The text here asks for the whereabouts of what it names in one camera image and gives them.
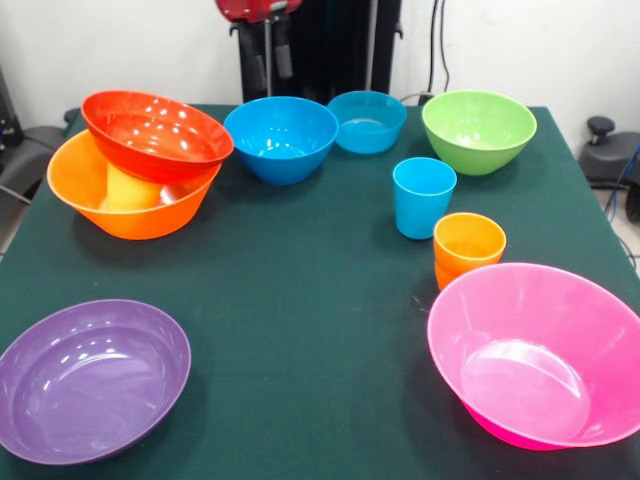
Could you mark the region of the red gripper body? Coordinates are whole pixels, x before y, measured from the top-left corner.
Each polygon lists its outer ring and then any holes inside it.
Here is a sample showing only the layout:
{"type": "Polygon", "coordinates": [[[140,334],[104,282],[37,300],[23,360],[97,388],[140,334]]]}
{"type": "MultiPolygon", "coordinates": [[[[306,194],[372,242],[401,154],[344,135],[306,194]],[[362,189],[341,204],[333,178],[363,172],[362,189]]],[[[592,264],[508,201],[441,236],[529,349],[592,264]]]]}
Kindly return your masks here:
{"type": "Polygon", "coordinates": [[[277,13],[289,14],[299,8],[302,0],[216,0],[215,4],[229,22],[263,22],[277,13]]]}

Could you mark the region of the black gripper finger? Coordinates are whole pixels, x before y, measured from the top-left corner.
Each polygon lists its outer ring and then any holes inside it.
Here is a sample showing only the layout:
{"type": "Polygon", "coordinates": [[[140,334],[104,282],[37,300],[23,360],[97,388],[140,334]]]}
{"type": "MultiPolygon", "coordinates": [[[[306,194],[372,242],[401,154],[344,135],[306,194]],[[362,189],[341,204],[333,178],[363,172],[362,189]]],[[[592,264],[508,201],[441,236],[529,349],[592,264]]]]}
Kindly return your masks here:
{"type": "Polygon", "coordinates": [[[293,76],[288,18],[280,18],[276,23],[276,64],[281,79],[290,79],[293,76]]]}
{"type": "Polygon", "coordinates": [[[254,84],[257,90],[266,90],[266,47],[263,23],[255,23],[253,25],[253,47],[254,84]]]}

